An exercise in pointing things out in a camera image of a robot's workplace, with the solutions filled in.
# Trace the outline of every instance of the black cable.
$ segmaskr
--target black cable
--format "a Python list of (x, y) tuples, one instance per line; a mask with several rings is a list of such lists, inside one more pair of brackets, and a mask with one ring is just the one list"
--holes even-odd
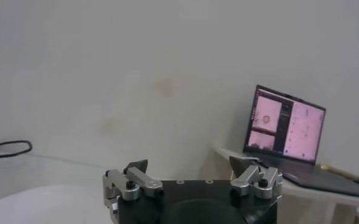
[(4, 155), (0, 155), (0, 158), (8, 158), (8, 157), (14, 157), (14, 156), (18, 156), (20, 154), (24, 154), (24, 153), (28, 153), (29, 151), (31, 151), (33, 149), (33, 145), (30, 141), (27, 140), (19, 140), (19, 141), (9, 141), (9, 142), (2, 142), (0, 143), (0, 146), (2, 145), (9, 145), (9, 144), (16, 144), (16, 143), (25, 143), (29, 146), (28, 149), (22, 150), (20, 152), (16, 152), (16, 153), (10, 153), (10, 154), (4, 154)]

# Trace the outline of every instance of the white table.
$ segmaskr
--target white table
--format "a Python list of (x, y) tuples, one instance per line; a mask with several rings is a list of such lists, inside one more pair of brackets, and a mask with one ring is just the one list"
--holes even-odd
[(31, 153), (0, 159), (0, 199), (52, 185), (97, 186), (108, 168)]
[[(230, 156), (245, 156), (231, 150), (212, 148), (229, 165)], [(283, 179), (278, 223), (354, 223), (359, 197), (306, 189)]]

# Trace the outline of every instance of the white wall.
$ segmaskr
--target white wall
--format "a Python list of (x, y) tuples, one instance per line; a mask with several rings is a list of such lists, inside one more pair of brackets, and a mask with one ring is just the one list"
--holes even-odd
[(328, 108), (319, 160), (359, 174), (359, 0), (0, 0), (0, 138), (208, 176), (256, 84)]

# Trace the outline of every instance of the screw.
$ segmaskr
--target screw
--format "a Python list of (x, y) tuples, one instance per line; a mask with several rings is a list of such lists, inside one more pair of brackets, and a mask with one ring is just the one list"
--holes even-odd
[(260, 187), (267, 187), (267, 186), (269, 186), (269, 182), (267, 181), (267, 179), (264, 179), (264, 178), (262, 178), (260, 181), (259, 181), (259, 186)]
[(133, 182), (131, 180), (126, 182), (126, 189), (131, 190), (131, 189), (133, 189), (135, 187), (136, 187), (135, 182)]

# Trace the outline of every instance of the pink image on screen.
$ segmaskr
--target pink image on screen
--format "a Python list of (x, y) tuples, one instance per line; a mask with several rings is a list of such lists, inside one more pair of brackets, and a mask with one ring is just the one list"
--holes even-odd
[(314, 161), (323, 117), (322, 110), (294, 102), (283, 154)]
[(275, 138), (271, 135), (251, 131), (248, 144), (253, 148), (272, 150), (274, 148)]
[(259, 96), (252, 127), (275, 133), (281, 107), (282, 103)]

